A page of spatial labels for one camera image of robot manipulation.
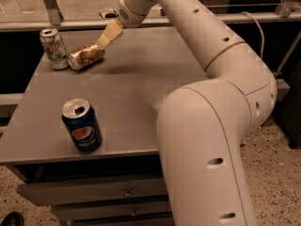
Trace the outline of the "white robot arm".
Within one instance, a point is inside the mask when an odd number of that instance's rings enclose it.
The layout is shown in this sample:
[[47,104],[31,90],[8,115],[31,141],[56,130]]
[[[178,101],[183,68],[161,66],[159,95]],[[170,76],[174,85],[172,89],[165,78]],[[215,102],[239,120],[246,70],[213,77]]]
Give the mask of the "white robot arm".
[[252,48],[198,0],[119,0],[117,19],[99,45],[141,25],[154,5],[208,75],[171,92],[157,116],[175,226],[257,226],[240,144],[270,116],[276,80]]

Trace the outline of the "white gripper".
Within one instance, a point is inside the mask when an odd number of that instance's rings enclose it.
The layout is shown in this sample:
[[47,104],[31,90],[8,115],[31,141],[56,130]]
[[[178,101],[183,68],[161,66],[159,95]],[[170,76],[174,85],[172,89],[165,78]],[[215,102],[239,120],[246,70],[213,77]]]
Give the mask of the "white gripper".
[[97,47],[104,49],[110,42],[123,32],[123,27],[135,28],[140,26],[148,16],[155,0],[119,0],[117,18],[112,19],[97,40]]

